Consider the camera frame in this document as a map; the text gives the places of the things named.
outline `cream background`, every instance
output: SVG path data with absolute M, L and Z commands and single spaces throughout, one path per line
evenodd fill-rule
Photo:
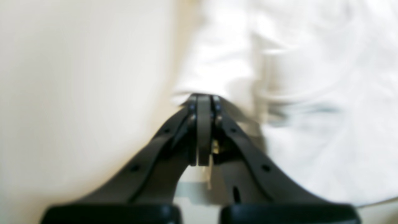
M 110 178 L 177 108 L 169 103 L 194 0 L 0 2 L 0 223 L 35 224 L 52 203 Z M 185 223 L 216 223 L 204 173 L 176 198 Z M 398 202 L 360 209 L 398 222 Z

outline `black plastic arm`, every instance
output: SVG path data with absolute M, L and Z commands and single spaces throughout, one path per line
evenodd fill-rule
M 229 196 L 221 224 L 360 224 L 351 205 L 328 202 L 291 180 L 226 108 L 219 96 L 193 94 L 112 179 L 76 202 L 51 207 L 42 224 L 182 223 L 172 204 L 178 180 L 189 165 L 209 165 L 210 156 Z

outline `hole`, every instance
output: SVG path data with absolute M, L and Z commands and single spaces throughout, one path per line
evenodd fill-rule
M 130 171 L 131 171 L 131 172 L 137 172 L 139 169 L 140 169 L 140 166 L 139 166 L 139 165 L 133 165 L 133 166 L 130 168 Z
M 233 188 L 233 193 L 234 193 L 234 201 L 235 203 L 239 204 L 240 203 L 240 193 L 239 190 L 236 186 Z
M 269 167 L 268 165 L 262 165 L 261 168 L 263 168 L 263 170 L 265 172 L 270 172 L 271 171 L 271 167 Z

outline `black pad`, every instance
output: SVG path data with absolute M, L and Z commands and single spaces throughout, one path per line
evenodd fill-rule
M 53 207 L 42 224 L 180 224 L 172 205 L 70 205 Z
M 221 211 L 221 224 L 360 224 L 347 204 L 236 204 Z

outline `white fabric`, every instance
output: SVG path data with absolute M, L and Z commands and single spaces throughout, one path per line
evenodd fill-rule
M 398 196 L 398 1 L 204 0 L 173 101 L 218 94 L 311 192 Z

